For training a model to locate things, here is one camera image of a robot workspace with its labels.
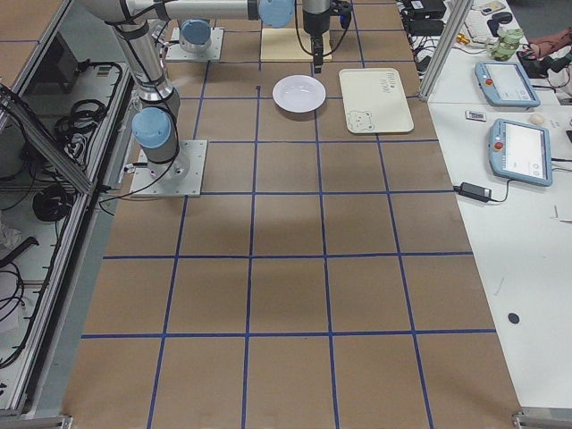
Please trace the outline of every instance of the white plate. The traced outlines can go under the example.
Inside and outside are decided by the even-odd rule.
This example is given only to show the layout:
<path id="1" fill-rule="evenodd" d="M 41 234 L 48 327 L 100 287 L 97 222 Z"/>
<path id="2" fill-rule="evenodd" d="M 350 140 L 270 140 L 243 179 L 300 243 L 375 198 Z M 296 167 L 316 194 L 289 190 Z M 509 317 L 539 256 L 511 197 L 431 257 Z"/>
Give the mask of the white plate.
<path id="1" fill-rule="evenodd" d="M 297 114 L 317 109 L 325 100 L 325 88 L 319 80 L 295 74 L 274 85 L 272 97 L 282 109 Z"/>

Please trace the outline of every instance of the blue tablet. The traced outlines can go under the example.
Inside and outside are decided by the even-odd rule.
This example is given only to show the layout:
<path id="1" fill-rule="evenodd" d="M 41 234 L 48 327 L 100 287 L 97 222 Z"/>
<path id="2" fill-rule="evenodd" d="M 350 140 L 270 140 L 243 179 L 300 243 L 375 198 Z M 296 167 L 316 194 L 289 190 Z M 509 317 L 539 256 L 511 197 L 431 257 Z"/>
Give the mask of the blue tablet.
<path id="1" fill-rule="evenodd" d="M 545 128 L 497 119 L 491 128 L 489 161 L 497 176 L 552 185 L 550 134 Z"/>
<path id="2" fill-rule="evenodd" d="M 475 76 L 491 105 L 536 107 L 540 98 L 520 63 L 477 63 Z"/>

